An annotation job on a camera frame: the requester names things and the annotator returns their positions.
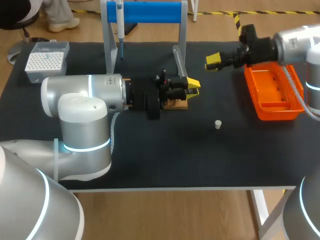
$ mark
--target wooden block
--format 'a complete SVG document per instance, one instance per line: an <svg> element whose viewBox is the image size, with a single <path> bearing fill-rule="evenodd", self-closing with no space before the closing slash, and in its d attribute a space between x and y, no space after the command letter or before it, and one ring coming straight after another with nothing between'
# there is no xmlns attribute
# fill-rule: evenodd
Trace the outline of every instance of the wooden block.
<svg viewBox="0 0 320 240"><path fill-rule="evenodd" d="M187 100L168 100L164 105L164 110L187 110L188 101Z"/></svg>

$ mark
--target person's leg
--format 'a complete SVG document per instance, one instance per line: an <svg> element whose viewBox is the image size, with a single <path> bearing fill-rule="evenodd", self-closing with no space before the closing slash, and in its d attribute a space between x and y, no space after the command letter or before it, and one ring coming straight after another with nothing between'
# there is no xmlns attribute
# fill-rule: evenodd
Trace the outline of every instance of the person's leg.
<svg viewBox="0 0 320 240"><path fill-rule="evenodd" d="M43 7L48 17L49 31L60 32L64 29L73 29L80 23L74 17L67 0L43 0Z"/></svg>

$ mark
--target yellow black tape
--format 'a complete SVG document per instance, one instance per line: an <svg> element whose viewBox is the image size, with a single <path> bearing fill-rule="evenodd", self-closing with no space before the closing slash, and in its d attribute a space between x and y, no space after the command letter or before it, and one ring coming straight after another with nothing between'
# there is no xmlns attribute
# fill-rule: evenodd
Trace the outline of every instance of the yellow black tape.
<svg viewBox="0 0 320 240"><path fill-rule="evenodd" d="M320 14L320 11L201 11L197 13L198 15L229 15L232 16L233 14Z"/></svg>
<svg viewBox="0 0 320 240"><path fill-rule="evenodd" d="M238 35L241 35L241 24L240 24L240 14L234 13L233 14L233 19L235 23L236 30L238 32Z"/></svg>
<svg viewBox="0 0 320 240"><path fill-rule="evenodd" d="M73 13L78 13L78 14L97 14L100 15L101 12L99 11L88 11L88 10L71 10Z"/></svg>

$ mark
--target wooden floor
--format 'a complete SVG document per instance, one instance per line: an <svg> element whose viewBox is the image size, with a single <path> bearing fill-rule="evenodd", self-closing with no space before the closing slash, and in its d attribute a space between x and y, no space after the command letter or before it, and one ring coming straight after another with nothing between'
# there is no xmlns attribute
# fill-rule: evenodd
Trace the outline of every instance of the wooden floor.
<svg viewBox="0 0 320 240"><path fill-rule="evenodd" d="M99 11L98 0L71 3L72 9ZM213 11L319 11L318 0L199 0L199 12ZM77 13L80 27L61 33L46 31L44 16L28 27L32 37L58 41L102 42L98 15ZM237 41L232 17L199 15L187 23L188 41ZM259 37L320 22L319 15L241 15L242 25L255 24ZM125 38L128 42L171 42L178 40L178 26L139 24ZM12 66L8 49L21 40L18 30L0 30L0 94ZM264 191L271 211L279 201L279 190ZM84 240L256 240L256 224L246 191L180 191L78 193L85 214ZM283 239L280 233L277 240Z"/></svg>

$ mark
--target cable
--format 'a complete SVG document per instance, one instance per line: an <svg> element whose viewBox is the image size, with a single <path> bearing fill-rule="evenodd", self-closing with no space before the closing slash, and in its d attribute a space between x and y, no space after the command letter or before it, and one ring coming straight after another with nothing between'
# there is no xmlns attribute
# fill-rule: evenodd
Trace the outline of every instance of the cable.
<svg viewBox="0 0 320 240"><path fill-rule="evenodd" d="M295 85L294 81L292 80L291 75L290 75L290 73L288 72L287 68L286 68L285 66L283 66L282 69L283 69L286 77L288 78L289 83L290 83L290 85L291 85L291 87L292 87L292 90L294 91L294 94L295 94L296 98L298 99L299 103L302 105L304 111L310 116L310 118L312 118L312 119L314 119L314 120L317 120L317 121L320 121L320 117L314 115L314 114L310 111L310 109L307 107L305 101L304 101L304 100L302 99L302 97L300 96L300 94L299 94L299 92L298 92L298 90L297 90L297 88L296 88L296 85Z"/></svg>

